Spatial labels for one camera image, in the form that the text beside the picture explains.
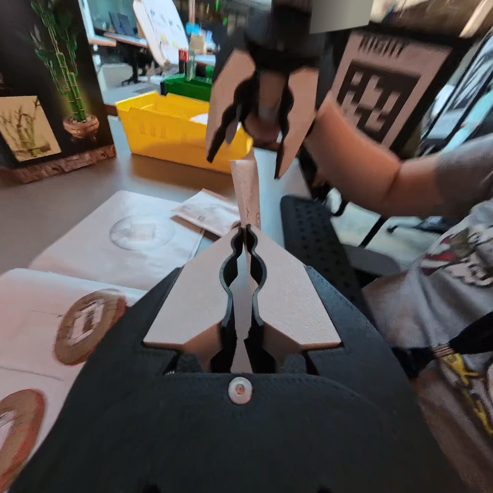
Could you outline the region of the green plastic bin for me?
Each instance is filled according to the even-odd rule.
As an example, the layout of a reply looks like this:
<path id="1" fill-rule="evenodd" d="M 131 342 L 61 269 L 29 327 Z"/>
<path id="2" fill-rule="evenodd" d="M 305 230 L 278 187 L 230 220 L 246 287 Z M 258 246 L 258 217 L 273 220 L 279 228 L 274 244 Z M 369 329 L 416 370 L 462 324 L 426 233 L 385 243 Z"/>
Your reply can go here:
<path id="1" fill-rule="evenodd" d="M 209 102 L 212 91 L 212 80 L 204 77 L 194 77 L 190 80 L 184 74 L 178 73 L 164 77 L 160 82 L 160 95 L 174 94 L 203 102 Z"/>

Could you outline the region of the instruction board on stand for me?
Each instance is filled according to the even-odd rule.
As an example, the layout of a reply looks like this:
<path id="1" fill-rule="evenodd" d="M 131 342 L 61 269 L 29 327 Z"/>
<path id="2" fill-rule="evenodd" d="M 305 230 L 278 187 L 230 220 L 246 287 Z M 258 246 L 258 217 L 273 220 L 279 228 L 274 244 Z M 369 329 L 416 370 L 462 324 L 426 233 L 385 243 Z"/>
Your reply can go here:
<path id="1" fill-rule="evenodd" d="M 188 51 L 188 39 L 173 1 L 133 1 L 138 28 L 159 66 L 178 65 L 179 51 Z"/>

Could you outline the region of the black mesh chair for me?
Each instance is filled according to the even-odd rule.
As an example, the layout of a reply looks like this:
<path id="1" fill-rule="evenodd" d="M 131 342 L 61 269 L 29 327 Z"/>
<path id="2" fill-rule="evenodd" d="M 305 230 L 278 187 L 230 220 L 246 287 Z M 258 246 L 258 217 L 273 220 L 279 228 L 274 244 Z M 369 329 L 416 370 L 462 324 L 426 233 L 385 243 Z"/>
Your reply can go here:
<path id="1" fill-rule="evenodd" d="M 378 278 L 399 274 L 399 264 L 385 254 L 342 244 L 332 214 L 321 202 L 286 195 L 280 200 L 280 217 L 285 249 L 373 320 L 362 288 Z"/>

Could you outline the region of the yellow plastic bin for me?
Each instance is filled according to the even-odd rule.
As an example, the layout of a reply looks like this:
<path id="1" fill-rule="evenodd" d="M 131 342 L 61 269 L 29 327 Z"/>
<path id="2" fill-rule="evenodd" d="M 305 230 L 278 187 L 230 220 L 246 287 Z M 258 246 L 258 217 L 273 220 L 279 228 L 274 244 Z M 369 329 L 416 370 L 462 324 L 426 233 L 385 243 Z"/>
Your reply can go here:
<path id="1" fill-rule="evenodd" d="M 214 162 L 207 161 L 208 102 L 154 91 L 114 105 L 135 155 L 230 174 L 230 162 L 243 159 L 253 149 L 252 138 L 239 124 L 232 143 L 223 143 Z"/>

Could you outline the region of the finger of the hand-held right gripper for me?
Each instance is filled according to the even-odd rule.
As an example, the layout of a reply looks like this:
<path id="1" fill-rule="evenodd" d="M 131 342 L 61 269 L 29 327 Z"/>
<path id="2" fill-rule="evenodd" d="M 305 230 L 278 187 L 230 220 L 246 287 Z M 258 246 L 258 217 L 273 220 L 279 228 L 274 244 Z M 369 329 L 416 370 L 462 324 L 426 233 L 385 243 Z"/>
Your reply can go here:
<path id="1" fill-rule="evenodd" d="M 233 49 L 228 55 L 223 53 L 223 57 L 217 57 L 205 137 L 209 163 L 213 163 L 224 143 L 232 143 L 255 73 L 255 62 L 245 50 Z"/>
<path id="2" fill-rule="evenodd" d="M 281 143 L 274 177 L 286 173 L 311 129 L 316 115 L 319 68 L 303 67 L 292 72 L 282 92 L 280 105 Z"/>

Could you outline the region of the black and white marker sign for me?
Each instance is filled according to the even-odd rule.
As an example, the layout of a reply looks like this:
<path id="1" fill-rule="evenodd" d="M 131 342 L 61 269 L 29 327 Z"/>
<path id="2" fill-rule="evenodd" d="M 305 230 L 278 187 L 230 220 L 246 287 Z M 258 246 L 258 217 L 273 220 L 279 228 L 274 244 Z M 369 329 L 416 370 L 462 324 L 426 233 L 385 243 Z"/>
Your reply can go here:
<path id="1" fill-rule="evenodd" d="M 354 30 L 331 94 L 354 127 L 391 148 L 452 51 L 431 41 Z"/>

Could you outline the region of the white paper bag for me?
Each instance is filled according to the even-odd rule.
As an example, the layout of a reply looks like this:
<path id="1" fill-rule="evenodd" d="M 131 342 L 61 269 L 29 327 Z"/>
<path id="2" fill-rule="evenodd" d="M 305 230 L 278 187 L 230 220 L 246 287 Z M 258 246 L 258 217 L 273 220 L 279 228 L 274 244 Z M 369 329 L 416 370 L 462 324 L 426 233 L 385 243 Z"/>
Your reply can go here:
<path id="1" fill-rule="evenodd" d="M 247 225 L 260 225 L 260 192 L 257 163 L 254 157 L 231 162 L 231 172 L 242 229 L 243 251 L 238 258 L 238 275 L 232 284 L 237 348 L 232 371 L 252 373 L 245 345 L 251 326 L 252 296 L 257 283 L 250 275 L 251 255 L 247 246 Z"/>
<path id="2" fill-rule="evenodd" d="M 236 204 L 206 189 L 171 210 L 174 217 L 222 237 L 241 224 Z"/>

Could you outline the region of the open instruction booklet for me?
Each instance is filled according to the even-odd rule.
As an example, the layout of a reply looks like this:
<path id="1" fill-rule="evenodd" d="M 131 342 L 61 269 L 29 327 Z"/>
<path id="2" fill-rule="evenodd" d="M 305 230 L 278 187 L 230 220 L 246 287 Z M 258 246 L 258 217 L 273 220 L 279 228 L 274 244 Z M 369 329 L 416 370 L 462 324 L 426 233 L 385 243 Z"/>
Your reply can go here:
<path id="1" fill-rule="evenodd" d="M 39 255 L 1 275 L 1 492 L 45 439 L 109 329 L 193 258 L 203 230 L 177 202 L 119 191 Z"/>

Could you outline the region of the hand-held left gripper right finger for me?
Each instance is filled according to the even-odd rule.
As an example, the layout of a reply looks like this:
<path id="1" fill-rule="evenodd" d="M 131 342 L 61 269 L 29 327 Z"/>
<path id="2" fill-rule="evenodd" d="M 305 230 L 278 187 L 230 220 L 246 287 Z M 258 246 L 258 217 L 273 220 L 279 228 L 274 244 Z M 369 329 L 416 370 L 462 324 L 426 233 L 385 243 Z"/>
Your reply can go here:
<path id="1" fill-rule="evenodd" d="M 245 348 L 253 373 L 276 373 L 290 356 L 342 347 L 306 265 L 253 225 L 245 229 L 252 290 Z"/>

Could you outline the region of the person's right forearm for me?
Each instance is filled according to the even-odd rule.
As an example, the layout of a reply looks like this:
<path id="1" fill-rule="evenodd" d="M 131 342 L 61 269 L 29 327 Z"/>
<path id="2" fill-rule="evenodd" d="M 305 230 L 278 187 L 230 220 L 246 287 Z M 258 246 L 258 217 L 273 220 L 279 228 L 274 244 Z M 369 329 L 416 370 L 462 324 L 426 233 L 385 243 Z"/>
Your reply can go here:
<path id="1" fill-rule="evenodd" d="M 305 147 L 324 178 L 346 201 L 381 216 L 439 216 L 437 157 L 400 161 L 352 126 L 329 92 Z"/>

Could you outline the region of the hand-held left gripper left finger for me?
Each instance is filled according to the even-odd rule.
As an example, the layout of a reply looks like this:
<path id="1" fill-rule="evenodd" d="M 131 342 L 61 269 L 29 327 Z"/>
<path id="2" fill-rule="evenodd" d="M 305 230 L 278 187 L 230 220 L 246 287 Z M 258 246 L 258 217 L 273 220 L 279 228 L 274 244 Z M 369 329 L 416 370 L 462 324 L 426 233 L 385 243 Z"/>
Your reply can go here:
<path id="1" fill-rule="evenodd" d="M 213 373 L 231 371 L 237 346 L 231 284 L 243 251 L 241 227 L 230 230 L 180 271 L 144 337 L 144 345 L 194 354 Z"/>

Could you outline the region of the person's grey printed t-shirt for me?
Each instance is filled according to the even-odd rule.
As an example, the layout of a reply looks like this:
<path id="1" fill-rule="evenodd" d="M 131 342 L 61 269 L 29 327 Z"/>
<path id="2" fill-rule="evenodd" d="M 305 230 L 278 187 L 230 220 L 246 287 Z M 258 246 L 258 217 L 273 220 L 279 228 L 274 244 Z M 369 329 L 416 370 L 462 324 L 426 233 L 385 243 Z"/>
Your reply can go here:
<path id="1" fill-rule="evenodd" d="M 363 294 L 465 489 L 492 492 L 492 134 L 440 153 L 439 186 L 461 220 Z"/>

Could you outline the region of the black toy set box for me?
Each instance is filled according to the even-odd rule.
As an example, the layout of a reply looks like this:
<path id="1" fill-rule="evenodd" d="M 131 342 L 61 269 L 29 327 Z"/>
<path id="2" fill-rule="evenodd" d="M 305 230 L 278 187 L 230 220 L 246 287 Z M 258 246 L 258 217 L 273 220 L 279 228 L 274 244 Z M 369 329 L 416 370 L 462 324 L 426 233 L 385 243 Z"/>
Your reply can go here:
<path id="1" fill-rule="evenodd" d="M 116 156 L 80 1 L 1 1 L 1 177 Z"/>

